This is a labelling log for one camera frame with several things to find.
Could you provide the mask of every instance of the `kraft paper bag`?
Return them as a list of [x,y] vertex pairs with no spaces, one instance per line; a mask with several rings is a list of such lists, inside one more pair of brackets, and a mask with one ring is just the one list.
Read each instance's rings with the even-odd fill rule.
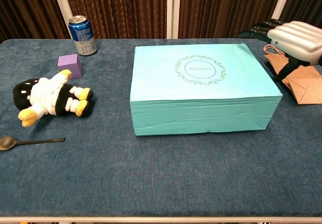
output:
[[[264,47],[264,52],[276,74],[288,63],[285,53],[271,44]],[[314,66],[301,65],[282,82],[292,91],[298,104],[322,104],[322,76]]]

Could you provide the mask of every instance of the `stuffed penguin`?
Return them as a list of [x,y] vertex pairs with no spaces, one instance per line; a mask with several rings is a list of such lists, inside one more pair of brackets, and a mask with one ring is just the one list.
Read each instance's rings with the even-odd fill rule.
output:
[[93,91],[67,84],[70,78],[71,71],[64,69],[51,79],[29,79],[14,87],[14,104],[21,110],[18,118],[24,127],[32,126],[44,114],[89,115]]

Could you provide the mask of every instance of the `purple block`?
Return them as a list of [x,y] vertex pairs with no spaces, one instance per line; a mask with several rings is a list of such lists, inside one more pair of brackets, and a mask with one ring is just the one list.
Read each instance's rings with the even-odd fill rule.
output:
[[58,58],[59,70],[68,69],[71,71],[71,78],[82,77],[82,66],[79,62],[78,54],[63,55]]

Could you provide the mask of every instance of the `aluminum can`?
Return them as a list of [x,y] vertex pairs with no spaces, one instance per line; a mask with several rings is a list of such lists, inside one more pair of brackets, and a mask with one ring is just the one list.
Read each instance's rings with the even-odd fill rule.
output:
[[70,18],[68,27],[80,55],[90,55],[97,51],[91,24],[85,16]]

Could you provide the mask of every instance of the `brown curtain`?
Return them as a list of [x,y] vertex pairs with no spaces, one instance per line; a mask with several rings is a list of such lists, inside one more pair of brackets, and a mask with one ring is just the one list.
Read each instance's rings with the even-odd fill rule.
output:
[[287,0],[280,19],[302,21],[322,28],[322,0]]
[[0,41],[69,38],[56,0],[0,0]]
[[69,0],[96,38],[166,38],[167,0]]
[[179,38],[236,37],[270,19],[277,0],[181,0]]

